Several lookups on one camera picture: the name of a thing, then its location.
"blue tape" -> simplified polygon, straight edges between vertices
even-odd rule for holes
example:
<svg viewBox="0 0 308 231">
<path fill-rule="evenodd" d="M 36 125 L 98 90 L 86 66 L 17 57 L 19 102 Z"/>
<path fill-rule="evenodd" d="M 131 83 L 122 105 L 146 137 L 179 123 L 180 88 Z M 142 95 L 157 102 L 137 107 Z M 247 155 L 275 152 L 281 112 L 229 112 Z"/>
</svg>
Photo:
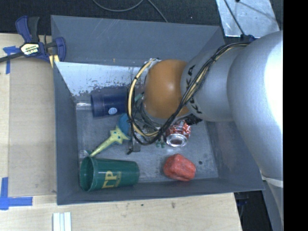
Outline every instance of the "blue tape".
<svg viewBox="0 0 308 231">
<path fill-rule="evenodd" d="M 32 206 L 33 197 L 8 197 L 9 178 L 2 178 L 0 193 L 0 210 L 8 210 L 11 206 Z"/>
<path fill-rule="evenodd" d="M 18 47 L 15 47 L 15 46 L 4 47 L 3 50 L 7 55 L 11 55 L 12 53 L 19 53 L 20 52 L 20 49 Z M 10 62 L 10 60 L 8 60 L 6 62 L 5 73 L 9 74 L 10 72 L 11 72 L 11 62 Z"/>
</svg>

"bin floor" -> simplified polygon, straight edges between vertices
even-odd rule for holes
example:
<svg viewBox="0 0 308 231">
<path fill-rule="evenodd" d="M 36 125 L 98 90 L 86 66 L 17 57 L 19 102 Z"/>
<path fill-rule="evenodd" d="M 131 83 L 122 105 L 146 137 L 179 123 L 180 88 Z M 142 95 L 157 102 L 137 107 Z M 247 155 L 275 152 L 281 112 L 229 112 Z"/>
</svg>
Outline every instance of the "bin floor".
<svg viewBox="0 0 308 231">
<path fill-rule="evenodd" d="M 77 135 L 79 155 L 84 150 L 93 151 L 109 137 L 109 131 L 114 130 L 118 115 L 103 118 L 93 118 L 88 110 L 77 110 Z M 122 145 L 113 145 L 101 151 L 97 158 L 108 158 L 135 161 L 140 168 L 139 182 L 170 181 L 162 169 L 166 159 L 176 153 L 182 154 L 196 165 L 195 179 L 217 178 L 212 146 L 207 127 L 204 122 L 192 125 L 192 133 L 188 143 L 184 147 L 175 148 L 166 145 L 165 148 L 157 148 L 155 144 L 142 146 L 141 151 L 127 155 L 128 142 Z"/>
</svg>

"yellow plastic stake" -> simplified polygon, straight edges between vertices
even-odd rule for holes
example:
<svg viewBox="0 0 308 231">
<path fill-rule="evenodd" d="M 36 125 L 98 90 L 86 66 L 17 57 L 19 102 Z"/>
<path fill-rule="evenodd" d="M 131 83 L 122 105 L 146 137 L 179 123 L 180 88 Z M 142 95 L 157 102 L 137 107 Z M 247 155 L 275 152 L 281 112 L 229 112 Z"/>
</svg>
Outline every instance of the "yellow plastic stake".
<svg viewBox="0 0 308 231">
<path fill-rule="evenodd" d="M 123 140 L 130 140 L 130 138 L 124 134 L 118 126 L 116 126 L 115 130 L 110 131 L 110 137 L 101 143 L 99 147 L 97 147 L 96 150 L 90 154 L 90 157 L 95 156 L 113 144 L 122 144 Z"/>
</svg>

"wooden table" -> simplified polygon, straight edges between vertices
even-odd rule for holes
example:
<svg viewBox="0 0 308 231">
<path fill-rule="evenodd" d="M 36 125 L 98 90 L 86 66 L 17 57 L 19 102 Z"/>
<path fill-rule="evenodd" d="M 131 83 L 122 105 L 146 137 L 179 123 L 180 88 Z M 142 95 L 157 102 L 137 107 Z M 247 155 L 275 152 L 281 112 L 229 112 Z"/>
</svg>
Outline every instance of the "wooden table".
<svg viewBox="0 0 308 231">
<path fill-rule="evenodd" d="M 17 34 L 0 34 L 0 57 L 6 55 L 2 50 L 3 47 L 12 45 L 18 47 L 22 43 L 22 37 Z M 41 75 L 40 78 L 43 75 L 43 78 L 50 78 L 51 67 L 43 61 L 21 57 L 11 61 L 11 69 L 11 73 L 7 75 L 5 74 L 6 63 L 0 64 L 0 178 L 9 177 L 11 182 L 9 196 L 10 194 L 11 196 L 33 196 L 33 205 L 10 207 L 7 211 L 0 210 L 1 231 L 52 230 L 52 215 L 56 212 L 71 212 L 73 231 L 242 230 L 232 193 L 57 206 L 56 193 L 53 191 L 55 187 L 54 151 L 51 154 L 50 148 L 46 145 L 52 143 L 54 135 L 51 131 L 54 128 L 54 123 L 51 121 L 54 111 L 47 110 L 45 114 L 47 118 L 44 122 L 38 122 L 40 121 L 37 117 L 39 112 L 33 110 L 34 107 L 49 107 L 50 103 L 31 100 L 33 98 L 31 94 L 21 97 L 22 104 L 19 105 L 23 106 L 18 106 L 15 99 L 18 94 L 16 89 L 19 88 L 21 92 L 25 92 L 27 88 L 34 89 L 38 83 L 44 81 L 43 79 L 38 82 L 30 80 L 28 74 L 30 71 L 36 70 L 37 73 L 40 69 L 38 72 Z M 14 75 L 17 73 L 21 75 L 20 81 L 17 82 L 14 79 L 13 82 L 11 78 L 16 77 Z M 41 91 L 42 96 L 50 95 L 52 87 L 42 88 Z M 42 141 L 42 138 L 48 138 L 48 143 Z M 27 164 L 26 160 L 32 160 L 34 163 Z"/>
</svg>

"black floor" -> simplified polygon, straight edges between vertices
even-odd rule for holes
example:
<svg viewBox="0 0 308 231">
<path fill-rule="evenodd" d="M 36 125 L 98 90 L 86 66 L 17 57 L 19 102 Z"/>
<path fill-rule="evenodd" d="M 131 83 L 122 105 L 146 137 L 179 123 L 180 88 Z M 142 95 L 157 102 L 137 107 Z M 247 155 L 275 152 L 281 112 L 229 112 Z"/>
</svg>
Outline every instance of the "black floor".
<svg viewBox="0 0 308 231">
<path fill-rule="evenodd" d="M 112 9 L 125 9 L 139 0 L 97 0 Z M 151 0 L 168 22 L 220 26 L 215 0 Z M 283 29 L 283 0 L 270 0 L 278 25 Z M 98 7 L 92 0 L 0 0 L 0 32 L 15 33 L 15 21 L 23 15 L 39 16 L 38 33 L 51 35 L 50 15 L 116 18 L 142 21 L 164 21 L 163 17 L 144 0 L 137 8 L 115 13 Z M 271 231 L 261 192 L 235 194 L 243 231 Z"/>
</svg>

